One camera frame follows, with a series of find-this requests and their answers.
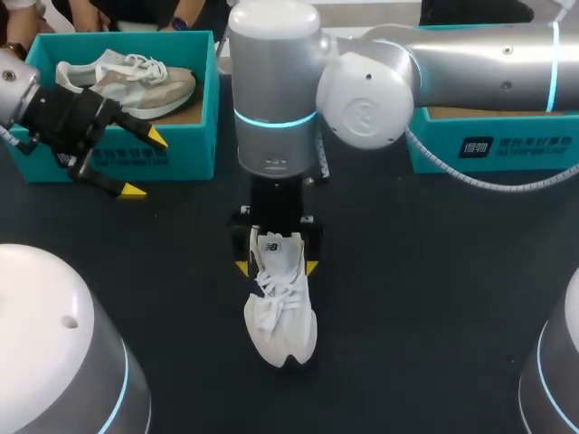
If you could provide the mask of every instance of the white sneaker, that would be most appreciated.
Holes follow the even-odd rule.
[[[316,348],[318,322],[309,302],[304,242],[258,235],[253,229],[250,249],[259,272],[255,281],[260,295],[251,294],[245,304],[247,330],[261,357],[281,368],[286,363],[304,364]]]
[[[56,83],[81,93],[89,88],[114,99],[139,119],[160,118],[178,109],[193,95],[195,77],[185,68],[168,68],[161,61],[137,54],[124,56],[106,50],[88,65],[56,66]]]

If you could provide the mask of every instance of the beige sneaker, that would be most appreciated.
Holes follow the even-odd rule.
[[[123,111],[139,119],[161,118],[187,102],[195,77],[185,68],[168,68],[161,61],[106,50],[89,65],[56,67],[56,83],[81,93],[89,88],[117,101]]]

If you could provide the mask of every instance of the person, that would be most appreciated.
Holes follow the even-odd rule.
[[[52,0],[77,32],[118,30],[118,22],[155,24],[161,31],[211,30],[220,40],[227,26],[225,0]]]
[[[21,60],[26,59],[38,33],[53,33],[42,19],[44,6],[40,0],[2,0],[0,8],[2,50]]]
[[[422,0],[420,25],[530,23],[534,17],[519,0]]]

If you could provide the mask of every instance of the blue led light ring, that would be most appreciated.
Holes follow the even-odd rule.
[[[551,66],[551,85],[549,86],[549,98],[546,103],[546,111],[553,111],[555,106],[555,94],[557,93],[557,79],[559,75],[559,23],[553,23],[553,64]]]
[[[125,343],[123,342],[123,340],[121,339],[120,342],[123,344],[123,350],[125,352],[125,380],[123,381],[123,387],[120,390],[120,395],[119,395],[119,399],[117,400],[117,405],[115,405],[115,408],[113,409],[113,411],[111,412],[109,418],[107,419],[107,421],[105,422],[105,424],[102,426],[102,428],[100,429],[100,431],[98,432],[98,434],[105,434],[105,432],[107,432],[107,429],[110,428],[110,425],[112,424],[113,420],[117,417],[117,413],[119,413],[119,409],[120,409],[120,404],[123,403],[123,400],[125,399],[125,393],[127,392],[127,383],[128,383],[128,353],[127,353],[127,347],[125,346]]]
[[[233,110],[235,112],[235,116],[237,116],[237,118],[241,119],[243,122],[245,122],[246,124],[250,124],[253,125],[255,127],[262,127],[262,128],[291,128],[291,127],[297,127],[298,125],[302,125],[305,124],[307,122],[309,122],[311,119],[315,118],[317,113],[313,112],[311,115],[306,116],[305,118],[302,119],[298,119],[298,120],[294,120],[291,122],[263,122],[260,120],[253,120],[253,119],[249,119],[246,118],[244,115],[242,115],[239,111],[237,111],[236,109]]]
[[[553,408],[556,410],[557,413],[559,413],[559,416],[561,416],[561,419],[563,419],[565,421],[567,426],[570,429],[572,429],[576,434],[579,434],[579,429],[573,424],[572,421],[569,420],[569,418],[567,418],[565,416],[563,411],[559,408],[559,406],[555,402],[555,398],[553,398],[551,391],[549,391],[549,388],[546,385],[545,376],[543,375],[543,366],[541,365],[541,343],[543,341],[543,334],[545,333],[545,329],[546,329],[547,324],[548,324],[548,322],[543,327],[543,331],[541,332],[541,336],[539,336],[539,343],[536,347],[536,364],[537,364],[538,371],[539,371],[539,377],[541,378],[541,383],[543,383],[543,389],[545,389],[546,396],[551,401]]]

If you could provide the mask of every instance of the cardboard box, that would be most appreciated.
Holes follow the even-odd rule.
[[[27,63],[39,69],[43,86],[53,87],[59,61],[88,64],[107,48],[190,69],[198,83],[189,107],[153,122],[169,144],[166,152],[155,152],[120,127],[110,126],[97,145],[91,164],[106,175],[133,182],[212,179],[219,74],[211,32],[42,34],[36,38]],[[13,127],[11,133],[21,141],[29,140],[28,132],[22,127]],[[30,156],[23,156],[11,146],[8,148],[27,182],[70,181],[66,171],[56,165],[49,147],[40,145]]]
[[[412,132],[459,172],[565,170],[579,163],[579,116],[565,113],[418,108]],[[416,173],[440,173],[411,144]]]

